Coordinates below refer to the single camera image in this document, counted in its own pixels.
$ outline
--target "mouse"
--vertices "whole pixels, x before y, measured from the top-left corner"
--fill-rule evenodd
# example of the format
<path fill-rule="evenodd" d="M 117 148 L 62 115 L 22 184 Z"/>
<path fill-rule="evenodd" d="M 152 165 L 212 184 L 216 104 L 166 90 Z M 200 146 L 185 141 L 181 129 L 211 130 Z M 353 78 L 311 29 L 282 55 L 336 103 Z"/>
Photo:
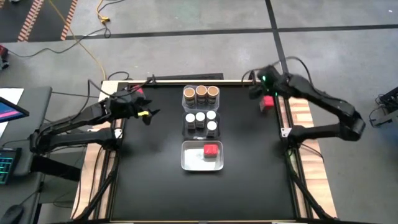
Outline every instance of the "mouse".
<path fill-rule="evenodd" d="M 18 224 L 24 213 L 22 205 L 13 205 L 7 209 L 0 219 L 0 224 Z"/>

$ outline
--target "orange striped tape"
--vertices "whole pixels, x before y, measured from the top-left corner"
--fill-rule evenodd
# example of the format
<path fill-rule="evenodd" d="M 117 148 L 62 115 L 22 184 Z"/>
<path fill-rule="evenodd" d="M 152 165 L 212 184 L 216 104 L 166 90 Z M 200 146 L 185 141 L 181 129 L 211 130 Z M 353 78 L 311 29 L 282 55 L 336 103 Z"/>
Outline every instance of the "orange striped tape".
<path fill-rule="evenodd" d="M 36 22 L 37 15 L 42 8 L 44 0 L 34 0 L 29 12 L 25 18 L 24 25 L 22 25 L 21 31 L 18 35 L 18 42 L 28 41 L 30 32 L 32 31 L 33 25 Z"/>
<path fill-rule="evenodd" d="M 68 32 L 69 32 L 70 23 L 72 22 L 73 15 L 75 13 L 77 1 L 78 0 L 72 0 L 72 3 L 70 4 L 70 9 L 69 9 L 69 12 L 68 12 L 68 16 L 65 18 L 67 23 L 64 25 L 62 33 L 61 33 L 61 40 L 65 40 L 67 38 L 67 35 L 68 35 Z"/>
<path fill-rule="evenodd" d="M 6 3 L 6 0 L 0 0 L 0 9 L 3 7 L 4 3 Z"/>

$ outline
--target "plastic container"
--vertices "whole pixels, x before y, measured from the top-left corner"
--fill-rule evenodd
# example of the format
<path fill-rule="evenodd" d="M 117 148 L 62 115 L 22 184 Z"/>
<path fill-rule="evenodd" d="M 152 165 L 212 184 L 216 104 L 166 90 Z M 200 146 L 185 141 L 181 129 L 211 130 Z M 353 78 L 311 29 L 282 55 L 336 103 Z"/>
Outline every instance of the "plastic container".
<path fill-rule="evenodd" d="M 217 140 L 220 138 L 221 131 L 220 131 L 220 114 L 216 112 L 216 118 L 214 121 L 217 123 L 217 130 L 214 136 L 207 136 L 207 122 L 208 119 L 205 120 L 205 128 L 195 128 L 195 129 L 188 129 L 187 125 L 185 125 L 185 117 L 189 114 L 185 112 L 182 115 L 182 135 L 184 136 L 184 140 Z"/>
<path fill-rule="evenodd" d="M 196 90 L 196 85 L 187 85 L 184 87 L 184 90 L 186 88 L 193 88 L 194 90 Z M 195 104 L 194 105 L 188 105 L 187 102 L 185 101 L 185 97 L 184 95 L 182 95 L 182 106 L 184 107 L 185 112 L 189 112 L 189 113 L 197 113 L 197 112 L 204 112 L 206 113 L 209 110 L 212 111 L 217 111 L 218 107 L 220 106 L 220 89 L 218 91 L 218 95 L 215 98 L 215 103 L 214 104 L 209 104 L 208 100 L 206 100 L 206 102 L 204 104 L 198 104 L 197 103 L 197 99 L 196 99 L 196 95 L 195 95 Z"/>

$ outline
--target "metal tray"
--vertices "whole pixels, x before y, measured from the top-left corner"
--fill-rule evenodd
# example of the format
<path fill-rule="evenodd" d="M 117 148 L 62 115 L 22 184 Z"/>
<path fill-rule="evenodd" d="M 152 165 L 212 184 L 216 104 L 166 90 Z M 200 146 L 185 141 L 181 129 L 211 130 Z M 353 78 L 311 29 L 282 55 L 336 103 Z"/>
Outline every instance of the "metal tray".
<path fill-rule="evenodd" d="M 218 145 L 218 155 L 206 158 L 205 144 Z M 220 141 L 185 141 L 182 143 L 181 167 L 187 171 L 218 171 L 224 167 L 223 144 Z"/>

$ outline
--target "gray floor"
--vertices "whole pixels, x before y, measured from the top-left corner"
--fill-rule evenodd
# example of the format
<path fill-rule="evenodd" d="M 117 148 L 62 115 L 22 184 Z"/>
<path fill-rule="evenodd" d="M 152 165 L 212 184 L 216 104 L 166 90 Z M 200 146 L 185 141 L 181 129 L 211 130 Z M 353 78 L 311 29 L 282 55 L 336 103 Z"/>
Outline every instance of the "gray floor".
<path fill-rule="evenodd" d="M 94 14 L 96 2 L 80 0 L 72 21 L 75 34 L 101 28 Z M 278 27 L 359 26 L 396 24 L 397 1 L 272 0 Z M 198 29 L 269 28 L 266 4 L 261 0 L 151 0 L 125 1 L 106 8 L 114 34 Z M 281 33 L 286 55 L 308 65 L 315 85 L 355 105 L 365 120 L 376 107 L 375 97 L 398 85 L 397 29 Z M 73 41 L 6 44 L 20 54 L 41 48 L 62 49 Z M 277 60 L 274 38 L 268 34 L 225 34 L 84 40 L 107 73 L 127 71 L 134 79 L 151 74 L 179 75 L 223 72 L 237 79 L 250 68 Z M 86 94 L 88 78 L 100 84 L 99 68 L 80 47 L 34 58 L 11 56 L 10 69 L 1 72 L 0 86 L 50 85 L 55 91 Z M 292 73 L 305 75 L 299 64 Z M 76 113 L 84 98 L 53 95 L 48 119 Z M 336 118 L 311 106 L 316 125 Z M 320 141 L 333 200 L 342 220 L 396 223 L 398 213 L 397 127 L 368 126 L 359 142 Z M 62 221 L 69 210 L 43 209 L 40 222 Z"/>

